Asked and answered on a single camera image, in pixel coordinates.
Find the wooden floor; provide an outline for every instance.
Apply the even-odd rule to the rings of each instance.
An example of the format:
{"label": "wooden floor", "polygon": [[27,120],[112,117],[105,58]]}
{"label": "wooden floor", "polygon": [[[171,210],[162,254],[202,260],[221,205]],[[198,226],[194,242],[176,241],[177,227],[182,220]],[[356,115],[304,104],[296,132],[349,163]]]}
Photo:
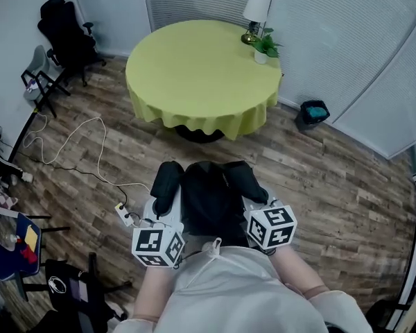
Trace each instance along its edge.
{"label": "wooden floor", "polygon": [[[58,113],[41,133],[45,160],[53,159],[67,136],[80,123],[102,117],[107,141],[101,162],[102,174],[112,182],[143,182],[149,187],[163,161],[176,160],[184,168],[201,160],[246,160],[258,179],[270,185],[299,221],[294,247],[318,270],[331,289],[353,295],[366,310],[380,298],[393,297],[401,288],[415,229],[415,187],[410,176],[410,156],[404,153],[386,161],[371,150],[326,125],[307,134],[296,131],[295,111],[280,105],[268,109],[264,127],[235,142],[193,144],[160,122],[135,119],[125,87],[123,60],[93,66],[88,86],[73,80],[72,95],[53,95]],[[36,117],[31,129],[43,126]],[[93,121],[82,127],[61,152],[63,167],[96,173],[103,127]],[[40,144],[23,150],[40,158]],[[43,226],[70,225],[70,232],[45,234],[43,258],[67,258],[86,269],[87,254],[97,253],[103,282],[116,285],[132,280],[132,289],[108,299],[132,304],[144,270],[130,252],[130,230],[114,211],[123,194],[93,176],[55,170],[22,155],[16,163],[34,175],[31,185],[19,183],[11,193],[19,198],[18,209],[27,214],[50,214]],[[126,187],[128,209],[141,214],[148,198],[140,186]],[[0,219],[0,238],[15,224]],[[44,282],[41,273],[26,279]],[[24,331],[33,327],[50,308],[48,293],[30,293],[29,302],[17,295],[13,282],[1,283],[0,292]]]}

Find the table lamp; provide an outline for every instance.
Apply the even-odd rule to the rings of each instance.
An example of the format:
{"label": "table lamp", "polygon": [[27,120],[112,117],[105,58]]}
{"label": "table lamp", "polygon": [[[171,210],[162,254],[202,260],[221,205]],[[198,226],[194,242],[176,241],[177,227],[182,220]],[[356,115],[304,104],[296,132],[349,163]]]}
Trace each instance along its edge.
{"label": "table lamp", "polygon": [[259,24],[266,21],[270,0],[248,0],[243,16],[250,20],[248,29],[241,40],[245,44],[253,44],[259,32]]}

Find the potted plant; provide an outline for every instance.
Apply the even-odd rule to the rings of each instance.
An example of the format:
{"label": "potted plant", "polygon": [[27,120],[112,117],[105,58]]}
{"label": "potted plant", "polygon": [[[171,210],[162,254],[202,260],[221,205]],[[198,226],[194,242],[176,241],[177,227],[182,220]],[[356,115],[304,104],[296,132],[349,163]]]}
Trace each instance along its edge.
{"label": "potted plant", "polygon": [[254,51],[254,60],[259,64],[265,64],[270,58],[278,58],[279,52],[277,51],[277,46],[280,44],[275,43],[272,40],[271,34],[274,30],[272,28],[264,28],[262,38],[257,38],[256,42],[253,43]]}

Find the lamp base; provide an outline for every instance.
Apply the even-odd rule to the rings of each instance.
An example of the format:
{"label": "lamp base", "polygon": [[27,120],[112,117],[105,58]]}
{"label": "lamp base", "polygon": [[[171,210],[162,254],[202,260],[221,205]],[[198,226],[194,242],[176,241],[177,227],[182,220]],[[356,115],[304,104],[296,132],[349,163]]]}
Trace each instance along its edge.
{"label": "lamp base", "polygon": [[253,44],[256,42],[256,40],[257,40],[256,35],[248,31],[244,33],[241,37],[241,41],[245,44]]}

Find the white cube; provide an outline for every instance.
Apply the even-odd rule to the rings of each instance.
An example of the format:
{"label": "white cube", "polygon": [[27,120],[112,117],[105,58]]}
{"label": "white cube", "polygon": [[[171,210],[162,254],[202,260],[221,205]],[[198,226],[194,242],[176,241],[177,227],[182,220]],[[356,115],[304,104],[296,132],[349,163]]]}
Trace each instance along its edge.
{"label": "white cube", "polygon": [[247,214],[247,233],[264,250],[291,243],[297,220],[290,206],[271,207]]}
{"label": "white cube", "polygon": [[172,227],[135,228],[132,254],[144,266],[175,266],[184,247],[182,235]]}

